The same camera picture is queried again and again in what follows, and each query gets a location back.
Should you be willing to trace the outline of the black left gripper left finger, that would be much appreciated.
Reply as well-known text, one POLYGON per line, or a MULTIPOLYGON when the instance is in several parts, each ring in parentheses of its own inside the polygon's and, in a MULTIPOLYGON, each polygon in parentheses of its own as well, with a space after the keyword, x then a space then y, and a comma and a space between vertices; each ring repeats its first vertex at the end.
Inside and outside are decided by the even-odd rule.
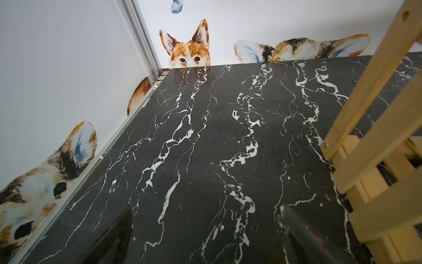
POLYGON ((123 264, 133 234, 134 214, 126 208, 88 248, 78 264, 123 264))

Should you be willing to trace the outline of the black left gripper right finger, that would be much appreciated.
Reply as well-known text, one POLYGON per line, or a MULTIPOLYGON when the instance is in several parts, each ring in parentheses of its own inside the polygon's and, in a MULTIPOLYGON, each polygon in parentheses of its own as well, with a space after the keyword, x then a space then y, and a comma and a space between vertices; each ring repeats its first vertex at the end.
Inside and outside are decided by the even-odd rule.
POLYGON ((288 264, 355 264, 356 260, 287 205, 280 206, 285 258, 288 264))

